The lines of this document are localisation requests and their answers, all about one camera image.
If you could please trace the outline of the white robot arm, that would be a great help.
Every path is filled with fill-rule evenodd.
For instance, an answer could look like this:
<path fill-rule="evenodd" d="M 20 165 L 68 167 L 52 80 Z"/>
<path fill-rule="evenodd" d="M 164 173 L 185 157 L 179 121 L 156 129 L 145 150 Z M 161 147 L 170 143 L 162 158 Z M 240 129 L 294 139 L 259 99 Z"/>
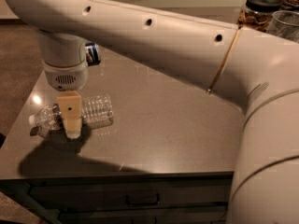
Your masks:
<path fill-rule="evenodd" d="M 86 38 L 243 109 L 227 224 L 299 224 L 297 43 L 110 0 L 6 2 L 38 29 Z"/>

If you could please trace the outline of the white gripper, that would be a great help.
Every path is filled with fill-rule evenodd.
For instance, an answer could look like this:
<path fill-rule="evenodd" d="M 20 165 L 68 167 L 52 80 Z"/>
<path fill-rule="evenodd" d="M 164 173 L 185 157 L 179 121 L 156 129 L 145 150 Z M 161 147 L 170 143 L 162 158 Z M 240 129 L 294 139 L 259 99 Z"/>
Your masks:
<path fill-rule="evenodd" d="M 88 64 L 83 61 L 75 66 L 55 67 L 43 63 L 48 83 L 57 91 L 57 96 L 65 134 L 69 139 L 77 139 L 82 127 L 82 99 L 76 92 L 81 90 L 88 78 Z"/>

